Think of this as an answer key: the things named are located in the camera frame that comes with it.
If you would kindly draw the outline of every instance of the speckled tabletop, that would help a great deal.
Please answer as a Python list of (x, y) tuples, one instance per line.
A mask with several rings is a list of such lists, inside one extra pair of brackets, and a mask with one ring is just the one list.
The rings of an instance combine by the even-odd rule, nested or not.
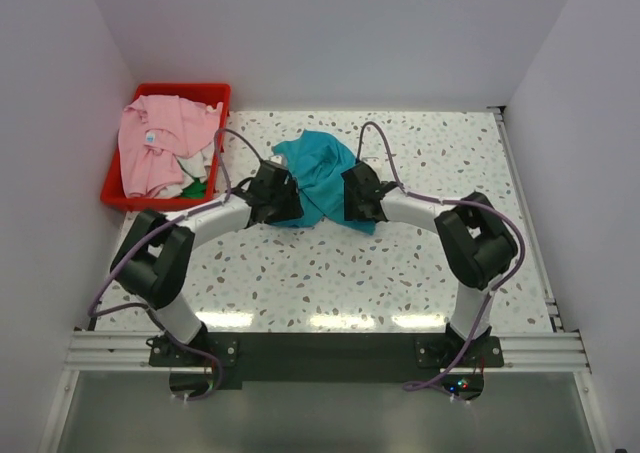
[[(360, 126), (377, 121), (387, 133), (400, 178), (436, 196), (474, 190), (524, 231), (513, 180), (491, 113), (240, 111), (228, 126), (244, 133), (263, 156), (303, 129), (326, 131), (357, 149)], [(364, 157), (385, 158), (372, 130)], [(256, 161), (227, 135), (225, 162), (235, 184), (255, 173)], [(387, 170), (383, 179), (391, 179)], [(222, 175), (218, 190), (223, 190)], [(135, 214), (126, 216), (120, 241)], [(440, 240), (413, 226), (378, 224), (374, 236), (324, 220), (314, 228), (254, 226), (224, 235), (193, 252), (184, 293), (210, 330), (441, 331), (455, 305), (457, 281)], [(544, 287), (532, 255), (497, 294), (495, 332), (551, 332)], [(135, 301), (117, 284), (103, 307)], [(97, 330), (153, 331), (144, 314), (126, 310), (102, 318)]]

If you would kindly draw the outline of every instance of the red plastic bin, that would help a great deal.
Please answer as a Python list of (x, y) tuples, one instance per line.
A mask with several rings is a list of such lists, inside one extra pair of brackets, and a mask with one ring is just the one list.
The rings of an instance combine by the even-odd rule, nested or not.
[[(216, 106), (222, 102), (222, 114), (220, 115), (220, 127), (227, 123), (229, 113), (229, 99), (231, 98), (231, 87), (224, 83), (143, 83), (138, 86), (133, 100), (142, 95), (177, 95), (187, 100), (205, 103)], [(224, 134), (220, 135), (220, 148)], [(114, 206), (124, 211), (140, 211), (145, 208), (152, 208), (158, 211), (176, 211), (192, 206), (206, 203), (213, 198), (218, 173), (218, 157), (213, 158), (211, 165), (211, 175), (207, 182), (207, 191), (204, 198), (127, 198), (122, 189), (122, 175), (120, 173), (120, 152), (116, 146), (116, 151), (111, 160), (111, 166), (104, 180), (100, 200), (109, 206)]]

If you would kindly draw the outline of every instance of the white enclosure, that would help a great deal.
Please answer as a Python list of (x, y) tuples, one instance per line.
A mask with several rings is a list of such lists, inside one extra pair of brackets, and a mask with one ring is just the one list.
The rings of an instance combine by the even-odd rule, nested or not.
[(112, 255), (122, 216), (98, 191), (122, 107), (140, 82), (220, 81), (234, 110), (506, 105), (553, 296), (613, 446), (639, 451), (639, 15), (638, 0), (0, 0), (2, 450), (37, 450)]

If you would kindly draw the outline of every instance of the robotic arm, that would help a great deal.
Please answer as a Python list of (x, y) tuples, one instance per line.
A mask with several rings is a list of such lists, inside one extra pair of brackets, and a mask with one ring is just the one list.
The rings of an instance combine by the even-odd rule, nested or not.
[[(458, 352), (461, 353), (458, 355), (460, 358), (455, 357), (455, 359), (458, 362), (461, 361), (464, 352), (461, 349), (466, 350), (471, 345), (469, 351), (473, 351), (474, 345), (477, 346), (475, 352), (469, 357), (470, 361), (476, 361), (478, 355), (482, 354), (482, 349), (486, 350), (487, 345), (484, 344), (486, 343), (484, 340), (493, 341), (489, 341), (488, 345), (489, 348), (495, 348), (499, 340), (489, 337), (490, 307), (493, 300), (488, 294), (508, 270), (518, 248), (499, 217), (482, 208), (468, 206), (479, 203), (491, 207), (487, 198), (476, 192), (462, 199), (460, 202), (462, 204), (457, 206), (445, 205), (444, 202), (427, 203), (408, 196), (398, 188), (395, 182), (381, 182), (371, 167), (364, 162), (356, 163), (353, 168), (343, 173), (343, 178), (345, 180), (345, 219), (402, 222), (439, 235), (449, 267), (459, 280), (455, 312), (444, 334), (411, 336), (403, 333), (367, 335), (289, 333), (267, 335), (207, 331), (206, 326), (191, 310), (182, 293), (191, 251), (225, 233), (250, 228), (257, 223), (271, 224), (299, 218), (303, 213), (295, 180), (281, 162), (273, 160), (262, 161), (256, 176), (247, 180), (247, 188), (243, 189), (242, 184), (233, 188), (228, 201), (217, 208), (207, 210), (201, 205), (166, 216), (151, 210), (140, 213), (116, 254), (112, 269), (145, 235), (167, 222), (170, 223), (172, 219), (178, 217), (185, 217), (185, 219), (179, 225), (166, 228), (135, 253), (120, 270), (116, 280), (126, 291), (143, 299), (152, 310), (153, 317), (182, 345), (186, 345), (193, 351), (213, 352), (218, 358), (222, 355), (222, 364), (225, 367), (233, 367), (235, 370), (236, 387), (238, 387), (237, 382), (241, 383), (243, 379), (247, 381), (262, 378), (272, 381), (280, 379), (281, 372), (285, 370), (295, 370), (299, 372), (299, 376), (292, 377), (287, 374), (286, 378), (282, 379), (316, 381), (317, 368), (311, 368), (312, 362), (310, 363), (308, 358), (301, 358), (301, 342), (305, 348), (308, 345), (308, 351), (326, 349), (330, 343), (335, 345), (335, 348), (346, 348), (354, 352), (354, 356), (358, 357), (354, 360), (354, 364), (360, 365), (363, 361), (370, 360), (371, 365), (375, 365), (375, 368), (363, 365), (361, 369), (354, 366), (355, 372), (345, 371), (344, 376), (338, 375), (336, 379), (342, 381), (353, 381), (354, 378), (355, 381), (359, 381), (359, 378), (362, 381), (404, 381), (407, 377), (412, 377), (407, 375), (432, 378), (434, 368), (439, 372), (440, 368), (449, 364)], [(437, 341), (427, 338), (433, 336), (437, 336)], [(241, 341), (244, 342), (244, 350), (242, 344), (237, 346)], [(225, 356), (225, 351), (216, 348), (215, 345), (218, 343), (236, 347), (228, 348), (232, 353)], [(154, 347), (153, 351), (157, 353), (160, 348), (156, 348), (155, 345), (156, 343), (153, 342), (150, 344)], [(390, 349), (388, 357), (376, 356), (378, 351), (383, 354), (385, 347)], [(362, 357), (361, 353), (364, 350), (371, 358)], [(416, 355), (413, 358), (415, 364), (405, 364), (407, 351), (411, 355)], [(266, 355), (265, 352), (270, 355), (268, 359), (260, 356)], [(243, 354), (246, 359), (242, 360), (241, 365), (240, 358)], [(345, 355), (349, 357), (349, 354), (351, 353), (342, 351), (339, 359), (342, 360)], [(277, 367), (273, 367), (270, 363), (270, 358), (274, 355), (279, 357)], [(290, 361), (291, 368), (283, 368), (282, 363), (286, 361)], [(328, 360), (323, 357), (322, 361), (326, 364)], [(381, 361), (387, 367), (381, 367)], [(494, 362), (497, 363), (487, 364), (487, 366), (504, 364), (501, 356), (494, 358)], [(178, 363), (169, 365), (202, 364), (205, 363), (192, 355), (184, 355), (179, 358)], [(378, 376), (372, 377), (371, 371), (375, 369), (378, 370), (376, 373)], [(232, 374), (231, 380), (226, 380), (231, 385), (228, 387), (233, 387), (233, 378)]]

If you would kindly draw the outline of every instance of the pink shirt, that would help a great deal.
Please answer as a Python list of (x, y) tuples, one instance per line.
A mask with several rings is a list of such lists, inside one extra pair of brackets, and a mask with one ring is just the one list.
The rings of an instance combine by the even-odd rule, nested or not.
[(118, 133), (120, 170), (128, 198), (154, 197), (182, 183), (176, 155), (189, 158), (213, 141), (222, 103), (207, 108), (178, 96), (141, 96), (124, 109)]

